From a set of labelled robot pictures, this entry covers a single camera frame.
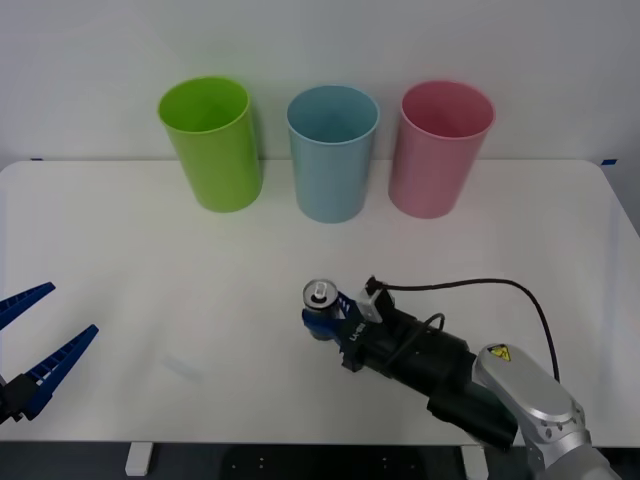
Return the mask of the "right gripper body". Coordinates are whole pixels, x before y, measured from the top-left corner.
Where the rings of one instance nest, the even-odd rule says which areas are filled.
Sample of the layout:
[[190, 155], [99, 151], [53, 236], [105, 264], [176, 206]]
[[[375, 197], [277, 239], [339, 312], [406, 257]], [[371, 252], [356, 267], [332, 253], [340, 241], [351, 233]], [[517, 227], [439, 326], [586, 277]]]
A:
[[419, 327], [419, 320], [397, 309], [394, 299], [377, 299], [375, 306], [381, 323], [366, 320], [358, 306], [344, 320], [340, 330], [342, 366], [351, 372], [368, 367], [389, 376], [387, 360]]

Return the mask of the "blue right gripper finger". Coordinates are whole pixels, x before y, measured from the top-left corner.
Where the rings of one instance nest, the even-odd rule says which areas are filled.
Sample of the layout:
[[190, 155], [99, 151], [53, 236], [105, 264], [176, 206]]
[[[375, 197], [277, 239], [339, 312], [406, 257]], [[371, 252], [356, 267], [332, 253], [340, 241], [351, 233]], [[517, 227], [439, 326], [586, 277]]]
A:
[[302, 310], [302, 322], [311, 336], [319, 341], [339, 342], [338, 336], [345, 318], [339, 314], [318, 313], [307, 309]]
[[357, 309], [355, 302], [345, 294], [339, 293], [333, 307], [333, 318], [336, 320], [349, 319], [353, 309]]

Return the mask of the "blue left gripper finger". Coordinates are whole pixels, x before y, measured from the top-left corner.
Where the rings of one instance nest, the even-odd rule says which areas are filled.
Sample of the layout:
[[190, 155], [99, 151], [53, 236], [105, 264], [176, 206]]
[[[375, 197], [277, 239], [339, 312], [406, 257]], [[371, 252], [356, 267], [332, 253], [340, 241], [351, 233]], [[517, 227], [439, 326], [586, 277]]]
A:
[[5, 419], [35, 419], [86, 351], [99, 329], [90, 325], [53, 354], [5, 385]]
[[54, 290], [55, 285], [52, 282], [47, 282], [1, 300], [0, 329], [3, 330]]

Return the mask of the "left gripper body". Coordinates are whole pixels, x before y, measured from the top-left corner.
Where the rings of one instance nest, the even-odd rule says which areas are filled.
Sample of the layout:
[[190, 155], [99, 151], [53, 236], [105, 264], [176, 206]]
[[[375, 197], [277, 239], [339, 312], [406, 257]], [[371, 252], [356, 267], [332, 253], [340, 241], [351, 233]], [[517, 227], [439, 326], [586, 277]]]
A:
[[15, 422], [20, 421], [20, 413], [10, 408], [9, 400], [6, 394], [7, 381], [0, 377], [0, 424], [3, 424], [9, 419], [13, 419]]

